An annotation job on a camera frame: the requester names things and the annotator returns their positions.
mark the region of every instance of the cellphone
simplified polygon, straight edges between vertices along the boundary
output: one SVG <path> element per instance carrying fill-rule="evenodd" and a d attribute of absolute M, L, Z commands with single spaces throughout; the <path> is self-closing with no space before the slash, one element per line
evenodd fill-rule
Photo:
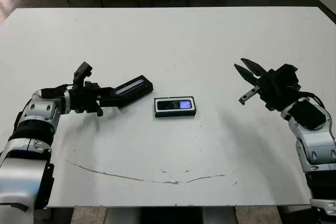
<path fill-rule="evenodd" d="M 154 110 L 156 118 L 195 115 L 196 105 L 194 97 L 154 98 Z"/>

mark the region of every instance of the scratch mark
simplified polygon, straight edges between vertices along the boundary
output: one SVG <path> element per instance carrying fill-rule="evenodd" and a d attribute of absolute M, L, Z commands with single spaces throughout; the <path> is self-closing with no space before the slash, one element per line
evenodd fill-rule
<path fill-rule="evenodd" d="M 237 171 L 239 171 L 241 169 L 241 168 L 236 169 L 235 171 L 233 171 L 233 172 L 231 172 L 229 174 L 219 174 L 219 175 L 213 175 L 213 176 L 204 176 L 204 177 L 194 178 L 194 179 L 186 181 L 186 182 L 181 182 L 181 181 L 154 181 L 154 180 L 145 180 L 145 179 L 140 179 L 140 178 L 132 178 L 132 177 L 122 176 L 122 175 L 117 175 L 117 174 L 110 174 L 110 173 L 106 173 L 106 172 L 99 172 L 97 170 L 89 169 L 89 168 L 83 167 L 81 165 L 75 164 L 75 163 L 71 162 L 70 160 L 67 160 L 67 162 L 70 163 L 71 165 L 74 165 L 75 167 L 81 168 L 83 170 L 87 170 L 89 172 L 103 174 L 103 175 L 107 175 L 107 176 L 111 176 L 111 177 L 125 178 L 125 179 L 130 179 L 130 180 L 135 180 L 135 181 L 141 181 L 141 182 L 151 182 L 151 183 L 171 184 L 171 185 L 187 184 L 187 183 L 191 183 L 191 182 L 194 182 L 194 181 L 197 181 L 197 180 L 201 180 L 201 179 L 206 179 L 206 178 L 225 177 L 227 175 L 231 175 L 233 173 L 236 173 Z"/>
<path fill-rule="evenodd" d="M 199 178 L 194 178 L 192 180 L 187 181 L 186 183 L 190 183 L 190 182 L 194 182 L 196 180 L 201 180 L 201 179 L 205 179 L 205 178 L 215 178 L 215 177 L 224 177 L 226 176 L 226 174 L 220 174 L 220 175 L 214 175 L 214 176 L 205 176 L 205 177 L 199 177 Z"/>
<path fill-rule="evenodd" d="M 74 165 L 74 166 L 77 166 L 81 169 L 84 169 L 84 170 L 88 170 L 90 172 L 93 172 L 93 173 L 98 173 L 98 174 L 104 174 L 104 175 L 108 175 L 108 176 L 112 176 L 112 177 L 118 177 L 118 178 L 126 178 L 126 179 L 131 179 L 131 180 L 136 180 L 136 181 L 144 181 L 143 179 L 139 179 L 139 178 L 132 178 L 132 177 L 127 177 L 127 176 L 121 176 L 121 175 L 116 175 L 116 174 L 109 174 L 109 173 L 105 173 L 105 172 L 99 172 L 97 170 L 92 170 L 92 169 L 89 169 L 89 168 L 86 168 L 86 167 L 83 167 L 81 165 L 77 165 L 69 160 L 67 160 L 71 165 Z"/>
<path fill-rule="evenodd" d="M 165 182 L 150 181 L 150 182 L 153 182 L 153 183 L 164 183 L 164 184 L 173 184 L 173 185 L 179 185 L 180 183 L 183 183 L 183 182 L 180 182 L 180 181 L 175 181 L 175 182 L 171 182 L 171 181 L 165 181 Z"/>

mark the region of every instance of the rectangular black object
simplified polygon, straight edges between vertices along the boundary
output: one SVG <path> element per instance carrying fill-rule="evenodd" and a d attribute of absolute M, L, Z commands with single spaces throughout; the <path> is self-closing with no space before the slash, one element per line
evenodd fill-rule
<path fill-rule="evenodd" d="M 154 110 L 156 118 L 195 115 L 196 105 L 193 97 L 154 98 Z"/>
<path fill-rule="evenodd" d="M 153 84 L 143 75 L 134 78 L 114 89 L 115 97 L 113 98 L 101 98 L 99 104 L 101 107 L 114 106 L 124 107 L 135 100 L 149 94 L 153 91 Z"/>

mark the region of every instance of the table surface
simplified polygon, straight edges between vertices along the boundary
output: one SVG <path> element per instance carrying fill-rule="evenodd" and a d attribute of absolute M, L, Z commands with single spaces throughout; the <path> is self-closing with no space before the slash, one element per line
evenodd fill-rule
<path fill-rule="evenodd" d="M 62 116 L 49 206 L 308 204 L 295 137 L 259 97 L 238 102 L 251 86 L 233 64 L 296 66 L 336 116 L 335 41 L 315 7 L 17 9 L 0 26 L 0 150 L 31 94 L 86 61 L 102 87 L 144 74 L 154 91 L 101 118 Z M 194 117 L 154 118 L 154 98 L 184 95 Z"/>

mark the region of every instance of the silver robot arm segment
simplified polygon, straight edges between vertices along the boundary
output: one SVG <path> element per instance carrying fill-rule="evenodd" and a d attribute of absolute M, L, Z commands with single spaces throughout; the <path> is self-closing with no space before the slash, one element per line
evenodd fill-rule
<path fill-rule="evenodd" d="M 144 76 L 117 88 L 101 88 L 84 82 L 91 70 L 83 62 L 72 84 L 35 92 L 17 115 L 13 133 L 0 154 L 0 223 L 31 224 L 34 209 L 48 204 L 54 183 L 51 145 L 61 115 L 74 110 L 102 116 L 101 107 L 126 106 L 153 90 Z"/>
<path fill-rule="evenodd" d="M 239 101 L 244 105 L 258 93 L 268 110 L 281 112 L 297 139 L 296 150 L 316 215 L 312 221 L 336 223 L 336 143 L 331 133 L 331 115 L 315 94 L 299 91 L 296 67 L 284 64 L 277 70 L 266 71 L 251 60 L 241 60 L 249 70 L 235 67 L 254 87 Z"/>

